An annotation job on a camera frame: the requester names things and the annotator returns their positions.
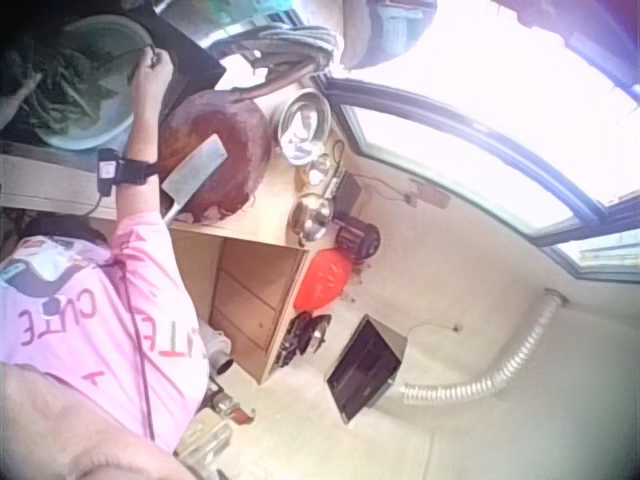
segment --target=wooden cabinet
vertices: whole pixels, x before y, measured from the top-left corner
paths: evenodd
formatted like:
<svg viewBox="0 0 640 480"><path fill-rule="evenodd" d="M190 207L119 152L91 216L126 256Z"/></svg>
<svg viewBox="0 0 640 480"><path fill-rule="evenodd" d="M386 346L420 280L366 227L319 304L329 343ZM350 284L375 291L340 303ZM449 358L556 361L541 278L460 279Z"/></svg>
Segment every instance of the wooden cabinet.
<svg viewBox="0 0 640 480"><path fill-rule="evenodd" d="M209 324L231 340L235 361L258 383L266 380L291 320L290 303L306 254L295 248L224 240Z"/></svg>

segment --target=kitchen knife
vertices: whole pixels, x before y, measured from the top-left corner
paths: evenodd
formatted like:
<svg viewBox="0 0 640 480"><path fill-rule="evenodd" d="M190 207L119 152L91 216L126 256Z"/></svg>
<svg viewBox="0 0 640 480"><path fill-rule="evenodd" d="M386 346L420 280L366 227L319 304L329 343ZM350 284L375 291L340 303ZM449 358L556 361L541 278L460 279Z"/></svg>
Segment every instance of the kitchen knife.
<svg viewBox="0 0 640 480"><path fill-rule="evenodd" d="M162 182L162 189L173 198L173 206L164 217L169 225L200 185L227 159L227 151L218 135L211 135L191 152Z"/></svg>

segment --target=flexible duct hose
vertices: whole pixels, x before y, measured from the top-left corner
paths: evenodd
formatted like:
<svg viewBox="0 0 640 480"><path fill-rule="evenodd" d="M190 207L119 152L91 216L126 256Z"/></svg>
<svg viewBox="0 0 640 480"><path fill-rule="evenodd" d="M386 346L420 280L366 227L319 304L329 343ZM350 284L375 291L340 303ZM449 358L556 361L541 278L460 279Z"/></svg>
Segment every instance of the flexible duct hose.
<svg viewBox="0 0 640 480"><path fill-rule="evenodd" d="M451 385L413 385L400 387L402 401L409 405L443 405L463 403L493 395L502 390L527 363L540 343L549 322L558 309L567 303L555 290L547 290L545 303L531 329L518 349L503 360L492 372L478 380Z"/></svg>

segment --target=green vegetable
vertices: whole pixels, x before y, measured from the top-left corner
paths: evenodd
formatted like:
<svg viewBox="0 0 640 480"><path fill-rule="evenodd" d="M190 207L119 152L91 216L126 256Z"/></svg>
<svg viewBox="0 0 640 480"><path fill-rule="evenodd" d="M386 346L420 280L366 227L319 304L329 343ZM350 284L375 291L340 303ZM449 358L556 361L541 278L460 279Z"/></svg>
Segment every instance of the green vegetable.
<svg viewBox="0 0 640 480"><path fill-rule="evenodd" d="M100 84L101 68L116 57L96 47L74 45L83 45L75 33L46 41L26 37L0 58L0 95L15 92L29 74L42 74L25 102L35 128L60 135L72 127L91 128L100 120L101 102L118 94Z"/></svg>

